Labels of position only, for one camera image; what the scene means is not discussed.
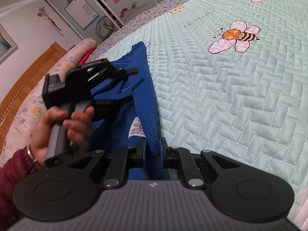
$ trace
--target white star logo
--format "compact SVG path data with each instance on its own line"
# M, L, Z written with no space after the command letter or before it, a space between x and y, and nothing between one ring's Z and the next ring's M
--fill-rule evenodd
M152 182L152 183L150 183L149 185L150 185L151 187L157 187L159 184L156 183L156 182Z

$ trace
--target white wall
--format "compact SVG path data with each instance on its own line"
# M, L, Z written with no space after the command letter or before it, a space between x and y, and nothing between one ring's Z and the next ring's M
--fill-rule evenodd
M46 17L38 17L39 2L42 0L0 0L0 24L18 45L18 49L0 63L0 102L51 44L57 42L68 50L81 40L48 3L44 2L46 13L62 32Z

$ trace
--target human hand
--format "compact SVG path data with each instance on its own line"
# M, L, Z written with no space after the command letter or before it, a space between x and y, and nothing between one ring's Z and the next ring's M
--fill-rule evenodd
M32 133L30 153L41 165L47 154L51 129L54 124L62 122L67 117L67 111L52 107L40 117ZM67 137L78 146L77 155L85 153L88 139L92 134L92 118L94 107L88 107L85 112L73 112L70 119L64 120L62 126L67 131Z

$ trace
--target blue-bordered poster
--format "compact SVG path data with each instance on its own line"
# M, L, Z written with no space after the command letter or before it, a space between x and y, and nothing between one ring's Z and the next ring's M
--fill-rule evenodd
M65 8L70 16L85 30L99 15L85 0L72 0Z

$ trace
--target wooden headboard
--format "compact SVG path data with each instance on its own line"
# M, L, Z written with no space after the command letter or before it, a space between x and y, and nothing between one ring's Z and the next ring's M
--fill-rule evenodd
M0 104L0 153L13 119L27 95L41 78L67 53L58 43L53 43L23 73Z

